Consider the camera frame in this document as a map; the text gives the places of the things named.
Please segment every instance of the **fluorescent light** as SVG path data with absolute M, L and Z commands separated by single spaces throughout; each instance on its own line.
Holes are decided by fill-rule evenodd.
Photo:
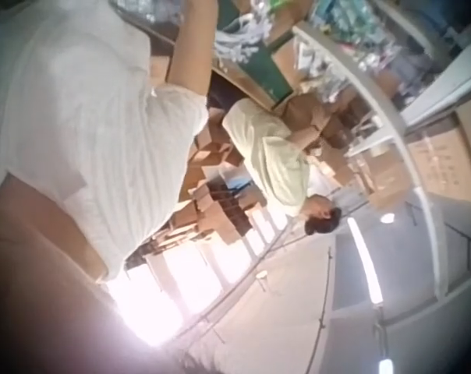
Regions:
M 379 362 L 379 374 L 393 374 L 393 361 L 386 358 Z
M 158 346 L 171 339 L 183 324 L 173 300 L 161 290 L 148 265 L 121 272 L 109 281 L 109 293 L 115 299 L 125 324 L 143 341 Z
M 270 213 L 275 226 L 277 226 L 279 230 L 284 230 L 288 225 L 288 216 L 286 216 L 282 210 L 275 206 L 269 206 L 268 213 Z
M 386 213 L 380 219 L 382 224 L 392 224 L 395 221 L 395 215 L 393 213 Z
M 265 241 L 267 243 L 272 242 L 275 238 L 275 231 L 271 223 L 265 218 L 263 212 L 261 210 L 255 210 L 253 212 L 253 219 L 264 236 Z
M 246 239 L 248 239 L 251 250 L 255 255 L 259 256 L 264 251 L 265 243 L 261 238 L 260 234 L 258 234 L 258 232 L 254 228 L 248 231 L 248 233 L 246 234 Z
M 362 261 L 363 271 L 367 278 L 367 287 L 369 288 L 370 300 L 373 304 L 381 304 L 383 302 L 383 295 L 381 294 L 381 287 L 377 280 L 376 270 L 374 269 L 373 260 L 370 258 L 369 250 L 367 249 L 366 242 L 363 240 L 362 233 L 360 232 L 359 225 L 355 218 L 348 218 L 347 220 L 350 231 L 353 235 L 357 250 L 359 251 L 360 260 Z
M 211 241 L 211 249 L 225 279 L 230 284 L 238 281 L 250 267 L 251 256 L 242 240 L 226 245 L 218 237 L 218 240 Z
M 163 257 L 192 313 L 202 312 L 221 294 L 220 280 L 192 242 L 164 251 Z

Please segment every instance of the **dark hair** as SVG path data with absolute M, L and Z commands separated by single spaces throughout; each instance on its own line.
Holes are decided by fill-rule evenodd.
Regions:
M 334 208 L 331 211 L 331 218 L 321 219 L 316 217 L 310 217 L 305 222 L 305 234 L 329 234 L 336 230 L 339 226 L 339 221 L 342 218 L 342 210 L 340 208 Z

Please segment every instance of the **green board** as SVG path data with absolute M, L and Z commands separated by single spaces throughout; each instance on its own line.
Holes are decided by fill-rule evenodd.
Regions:
M 218 29 L 220 30 L 239 17 L 239 10 L 232 0 L 218 0 L 218 4 L 220 7 Z M 281 38 L 271 46 L 267 46 L 262 41 L 257 45 L 259 47 L 258 52 L 253 54 L 248 62 L 239 64 L 241 70 L 244 71 L 255 84 L 263 88 L 275 103 L 279 103 L 292 93 L 292 88 L 288 84 L 288 81 L 272 59 L 272 52 L 276 51 L 282 45 Z

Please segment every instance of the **woman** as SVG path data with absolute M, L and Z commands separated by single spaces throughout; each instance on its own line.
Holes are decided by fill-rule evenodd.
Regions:
M 217 18 L 217 0 L 185 0 L 153 96 L 149 40 L 107 0 L 1 14 L 0 372 L 185 372 L 132 335 L 95 281 L 173 210 L 207 118 Z
M 268 202 L 289 216 L 303 217 L 308 235 L 336 229 L 342 212 L 326 197 L 333 188 L 325 177 L 310 178 L 313 169 L 303 155 L 319 137 L 322 122 L 328 120 L 324 114 L 314 112 L 310 127 L 291 132 L 280 118 L 215 74 L 210 95 L 212 104 L 226 111 L 222 125 Z
M 207 119 L 216 0 L 186 0 L 167 83 L 108 0 L 38 0 L 0 19 L 0 207 L 96 281 L 169 218 Z

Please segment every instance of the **window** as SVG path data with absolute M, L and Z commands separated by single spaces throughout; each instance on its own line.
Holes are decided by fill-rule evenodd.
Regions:
M 271 215 L 275 226 L 279 230 L 284 230 L 288 224 L 288 216 L 286 216 L 285 213 L 276 206 L 269 206 L 268 213 Z
M 254 228 L 248 231 L 246 239 L 250 243 L 251 250 L 255 255 L 259 256 L 265 250 L 265 243 L 261 235 Z
M 220 281 L 193 243 L 169 249 L 164 257 L 191 312 L 202 312 L 220 295 Z
M 261 234 L 264 236 L 265 242 L 270 243 L 275 237 L 275 231 L 271 223 L 267 221 L 261 210 L 255 210 L 253 212 L 253 219 L 260 229 Z
M 214 256 L 229 283 L 238 281 L 251 264 L 251 256 L 242 240 L 226 245 L 220 238 L 211 242 Z
M 126 325 L 149 345 L 166 342 L 182 326 L 182 314 L 148 265 L 123 271 L 106 285 Z

